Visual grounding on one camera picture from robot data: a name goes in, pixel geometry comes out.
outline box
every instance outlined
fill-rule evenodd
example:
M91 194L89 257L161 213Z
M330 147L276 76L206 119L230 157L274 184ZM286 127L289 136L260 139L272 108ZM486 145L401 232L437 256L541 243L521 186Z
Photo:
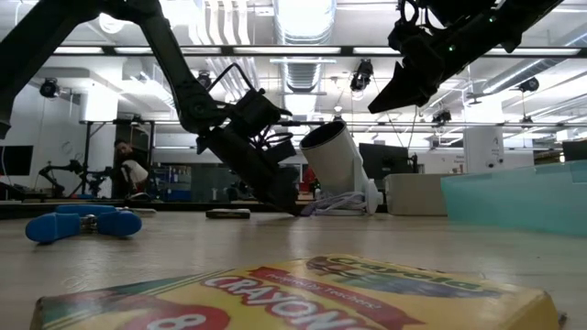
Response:
M455 174L390 174L385 177L390 215L447 216L440 180Z
M442 179L449 220L587 235L587 161Z
M348 255L37 302L31 329L558 329L545 292Z

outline table surface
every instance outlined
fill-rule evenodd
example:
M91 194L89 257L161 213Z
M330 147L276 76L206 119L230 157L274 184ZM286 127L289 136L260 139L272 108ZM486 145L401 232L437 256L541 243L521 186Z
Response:
M25 238L26 223L0 221L6 329L27 328L41 296L326 253L542 288L569 314L565 329L587 328L587 239L580 237L449 226L442 217L254 214L247 221L159 213L132 238L78 236L38 246Z

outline crayola logo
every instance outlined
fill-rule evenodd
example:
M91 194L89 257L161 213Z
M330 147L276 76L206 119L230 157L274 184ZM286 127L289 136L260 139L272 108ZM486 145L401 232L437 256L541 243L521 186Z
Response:
M454 280L450 277L430 276L407 269L372 265L353 258L317 257L309 260L306 266L311 270L329 273L329 280L382 292L443 298L482 298L502 295L498 291L485 290L476 283Z

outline yellow crayon box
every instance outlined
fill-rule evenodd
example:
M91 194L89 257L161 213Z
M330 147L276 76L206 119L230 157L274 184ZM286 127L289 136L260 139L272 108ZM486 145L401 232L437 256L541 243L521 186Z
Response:
M31 329L559 329L547 293L325 255L39 299Z

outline number 8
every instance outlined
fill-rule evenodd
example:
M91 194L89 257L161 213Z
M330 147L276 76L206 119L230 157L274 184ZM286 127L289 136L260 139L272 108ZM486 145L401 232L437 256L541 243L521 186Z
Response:
M170 317L153 321L147 325L149 330L183 330L188 326L197 326L205 323L205 316L201 314L187 314L180 317Z

